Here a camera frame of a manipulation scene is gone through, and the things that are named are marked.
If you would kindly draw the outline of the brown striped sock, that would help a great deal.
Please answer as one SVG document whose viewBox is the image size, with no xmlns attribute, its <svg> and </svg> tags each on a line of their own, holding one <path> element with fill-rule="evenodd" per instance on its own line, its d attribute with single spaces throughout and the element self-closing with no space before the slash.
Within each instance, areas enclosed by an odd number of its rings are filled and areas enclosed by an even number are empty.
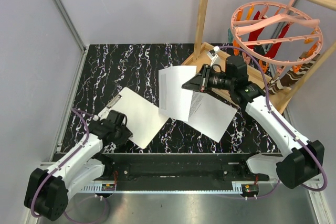
<svg viewBox="0 0 336 224">
<path fill-rule="evenodd" d="M 302 64 L 298 71 L 294 71 L 292 68 L 290 68 L 281 78 L 278 78 L 277 80 L 271 80 L 270 84 L 268 85 L 269 94 L 274 95 L 284 88 L 292 87 L 308 72 L 308 70 L 316 63 L 320 56 L 320 54 L 317 54 L 312 60 Z"/>
</svg>

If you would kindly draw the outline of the pink round clip hanger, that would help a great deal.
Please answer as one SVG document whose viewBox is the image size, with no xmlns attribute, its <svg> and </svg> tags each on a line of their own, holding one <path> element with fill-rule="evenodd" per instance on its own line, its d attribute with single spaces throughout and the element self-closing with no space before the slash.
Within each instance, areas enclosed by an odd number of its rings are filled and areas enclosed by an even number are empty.
<svg viewBox="0 0 336 224">
<path fill-rule="evenodd" d="M 320 27 L 319 19 L 314 19 L 312 17 L 310 18 L 318 21 L 318 26 Z M 303 24 L 297 24 L 297 23 L 285 24 L 284 22 L 280 22 L 280 23 L 275 23 L 275 24 L 264 27 L 263 31 L 258 37 L 258 40 L 268 40 L 268 39 L 276 39 L 276 38 L 280 39 L 284 37 L 297 37 L 297 36 L 310 35 L 313 33 L 314 33 L 314 28 L 311 27 L 308 21 L 305 21 Z M 248 41 L 248 37 L 249 37 L 249 33 L 246 33 L 241 36 L 241 40 Z M 250 48 L 252 49 L 252 51 L 264 57 L 267 57 L 267 58 L 280 60 L 280 61 L 298 61 L 298 60 L 306 58 L 307 52 L 314 46 L 315 42 L 316 42 L 315 39 L 296 40 L 293 42 L 281 42 L 277 44 L 263 44 L 261 46 L 251 45 Z M 236 44 L 236 41 L 234 41 L 234 36 L 233 36 L 233 45 L 235 46 L 235 49 L 234 49 L 235 54 L 237 54 L 239 50 L 242 50 L 243 53 L 247 54 L 244 49 L 240 49 L 239 45 Z M 266 65 L 265 62 L 261 63 L 259 61 L 259 63 L 262 67 L 268 66 Z"/>
</svg>

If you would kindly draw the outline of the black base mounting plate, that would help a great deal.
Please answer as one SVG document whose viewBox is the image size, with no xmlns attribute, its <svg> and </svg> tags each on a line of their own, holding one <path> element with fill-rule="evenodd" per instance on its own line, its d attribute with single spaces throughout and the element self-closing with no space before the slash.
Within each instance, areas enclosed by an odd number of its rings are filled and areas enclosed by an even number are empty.
<svg viewBox="0 0 336 224">
<path fill-rule="evenodd" d="M 117 172 L 117 191 L 172 193 L 235 191 L 233 182 L 269 182 L 248 170 L 251 154 L 114 153 L 106 158 Z"/>
</svg>

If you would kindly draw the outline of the black marble pattern mat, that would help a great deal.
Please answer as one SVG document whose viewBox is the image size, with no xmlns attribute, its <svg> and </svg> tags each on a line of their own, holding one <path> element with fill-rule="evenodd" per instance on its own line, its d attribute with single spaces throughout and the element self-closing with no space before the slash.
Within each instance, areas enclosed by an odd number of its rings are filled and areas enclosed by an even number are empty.
<svg viewBox="0 0 336 224">
<path fill-rule="evenodd" d="M 90 45 L 74 98 L 73 107 L 99 113 L 127 87 L 158 105 L 160 69 L 179 66 L 192 54 L 193 44 L 96 44 Z M 278 147 L 250 116 L 237 111 L 219 142 L 184 122 L 169 119 L 142 149 L 132 141 L 117 147 L 111 143 L 104 153 L 276 153 Z"/>
</svg>

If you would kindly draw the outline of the wooden drying rack stand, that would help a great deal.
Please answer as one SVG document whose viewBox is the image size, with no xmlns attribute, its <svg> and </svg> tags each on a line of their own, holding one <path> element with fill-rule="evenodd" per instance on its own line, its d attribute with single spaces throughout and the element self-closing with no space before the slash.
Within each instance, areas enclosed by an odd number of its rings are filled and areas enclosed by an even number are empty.
<svg viewBox="0 0 336 224">
<path fill-rule="evenodd" d="M 270 1 L 256 1 L 242 5 L 236 9 L 231 18 L 231 29 L 233 31 L 234 41 L 239 45 L 240 49 L 244 49 L 247 54 L 259 59 L 261 63 L 265 62 L 266 65 L 274 65 L 277 70 L 274 77 L 270 77 L 264 73 L 263 70 L 256 70 L 252 66 L 248 67 L 248 74 L 251 75 L 252 81 L 256 81 L 261 87 L 266 87 L 270 84 L 271 80 L 277 80 L 280 75 L 285 71 L 287 66 L 290 66 L 294 71 L 302 64 L 312 60 L 320 51 L 323 45 L 323 35 L 318 21 L 311 19 L 304 12 L 294 8 L 293 3 L 295 0 L 290 0 L 289 4 L 282 4 Z M 307 0 L 319 6 L 335 10 L 335 0 Z M 257 11 L 260 11 L 258 20 L 253 20 Z M 303 24 L 308 21 L 314 33 L 310 35 L 297 36 L 297 37 L 284 37 L 268 40 L 255 40 L 255 41 L 242 41 L 241 36 L 252 31 L 264 28 L 266 26 L 284 22 L 285 24 Z M 306 58 L 298 61 L 280 61 L 264 57 L 250 48 L 251 45 L 261 46 L 263 44 L 277 44 L 281 42 L 293 42 L 296 40 L 315 39 L 314 46 L 307 52 Z M 299 88 L 311 77 L 311 75 L 321 66 L 323 62 L 335 51 L 335 45 L 330 46 L 316 63 L 308 70 L 308 72 L 295 84 L 293 88 L 287 87 L 280 92 L 271 95 L 270 100 L 275 105 L 276 109 L 282 113 L 287 107 L 293 95 Z"/>
</svg>

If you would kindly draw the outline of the white clipboard folder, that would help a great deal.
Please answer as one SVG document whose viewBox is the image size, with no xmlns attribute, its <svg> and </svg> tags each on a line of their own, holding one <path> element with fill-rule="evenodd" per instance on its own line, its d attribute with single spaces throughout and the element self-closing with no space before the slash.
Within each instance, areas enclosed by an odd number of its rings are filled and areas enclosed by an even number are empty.
<svg viewBox="0 0 336 224">
<path fill-rule="evenodd" d="M 127 87 L 123 88 L 98 116 L 105 119 L 111 110 L 127 116 L 127 128 L 133 133 L 130 140 L 141 149 L 149 145 L 169 119 L 159 113 L 157 106 Z"/>
</svg>

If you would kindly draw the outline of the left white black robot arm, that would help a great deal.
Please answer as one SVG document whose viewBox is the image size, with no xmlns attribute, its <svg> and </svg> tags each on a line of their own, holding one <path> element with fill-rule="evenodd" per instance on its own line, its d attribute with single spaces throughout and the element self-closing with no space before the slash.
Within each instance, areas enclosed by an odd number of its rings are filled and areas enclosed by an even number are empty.
<svg viewBox="0 0 336 224">
<path fill-rule="evenodd" d="M 122 144 L 132 132 L 127 128 L 128 118 L 115 110 L 105 118 L 92 115 L 92 122 L 83 118 L 85 111 L 73 109 L 85 128 L 83 138 L 59 161 L 46 169 L 35 169 L 28 181 L 24 206 L 35 217 L 57 220 L 66 213 L 71 198 L 95 179 L 114 181 L 118 171 L 111 157 L 102 153 L 108 143 Z"/>
</svg>

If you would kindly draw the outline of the printed paper sheet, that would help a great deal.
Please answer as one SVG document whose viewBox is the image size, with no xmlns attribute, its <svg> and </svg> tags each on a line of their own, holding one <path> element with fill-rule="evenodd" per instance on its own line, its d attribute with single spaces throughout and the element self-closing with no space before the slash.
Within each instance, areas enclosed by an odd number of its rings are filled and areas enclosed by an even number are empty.
<svg viewBox="0 0 336 224">
<path fill-rule="evenodd" d="M 182 85 L 196 75 L 196 66 L 172 66 L 159 70 L 159 112 L 188 121 L 193 91 Z"/>
<path fill-rule="evenodd" d="M 186 124 L 219 142 L 237 110 L 206 93 L 193 92 Z"/>
</svg>

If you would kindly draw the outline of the aluminium frame rail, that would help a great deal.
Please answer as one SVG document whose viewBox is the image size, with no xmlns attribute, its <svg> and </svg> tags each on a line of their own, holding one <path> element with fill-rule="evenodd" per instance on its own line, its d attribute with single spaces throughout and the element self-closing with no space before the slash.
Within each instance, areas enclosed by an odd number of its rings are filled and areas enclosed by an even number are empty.
<svg viewBox="0 0 336 224">
<path fill-rule="evenodd" d="M 75 73 L 71 82 L 70 90 L 68 93 L 68 97 L 66 100 L 65 108 L 62 112 L 62 118 L 57 130 L 56 138 L 55 138 L 55 144 L 53 145 L 52 152 L 50 155 L 49 159 L 53 158 L 53 155 L 56 153 L 56 150 L 59 145 L 62 144 L 62 141 L 64 139 L 66 129 L 67 129 L 67 124 L 69 121 L 69 117 L 71 114 L 71 108 L 74 102 L 74 98 L 77 92 L 78 84 L 80 81 L 81 73 L 83 70 L 83 66 L 85 63 L 86 55 L 87 55 L 87 45 L 83 42 L 81 39 L 73 21 L 71 20 L 70 15 L 68 14 L 66 7 L 64 6 L 62 0 L 52 0 L 57 11 L 59 12 L 61 18 L 65 22 L 65 25 L 70 32 L 72 38 L 74 39 L 77 47 L 79 48 L 80 56 L 79 60 L 75 69 Z"/>
</svg>

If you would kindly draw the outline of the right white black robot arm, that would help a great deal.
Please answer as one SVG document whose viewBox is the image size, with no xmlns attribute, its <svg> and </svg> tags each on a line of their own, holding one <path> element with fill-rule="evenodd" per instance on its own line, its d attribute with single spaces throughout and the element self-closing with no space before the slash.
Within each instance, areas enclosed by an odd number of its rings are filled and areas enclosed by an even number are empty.
<svg viewBox="0 0 336 224">
<path fill-rule="evenodd" d="M 286 187 L 294 189 L 317 175 L 322 175 L 324 190 L 328 184 L 322 167 L 324 146 L 310 141 L 297 131 L 276 109 L 259 85 L 251 82 L 248 66 L 240 57 L 229 56 L 225 69 L 202 65 L 200 71 L 182 88 L 208 93 L 211 89 L 227 90 L 231 100 L 256 120 L 276 143 L 281 156 L 255 154 L 238 167 L 239 176 L 250 180 L 256 174 L 277 177 Z"/>
</svg>

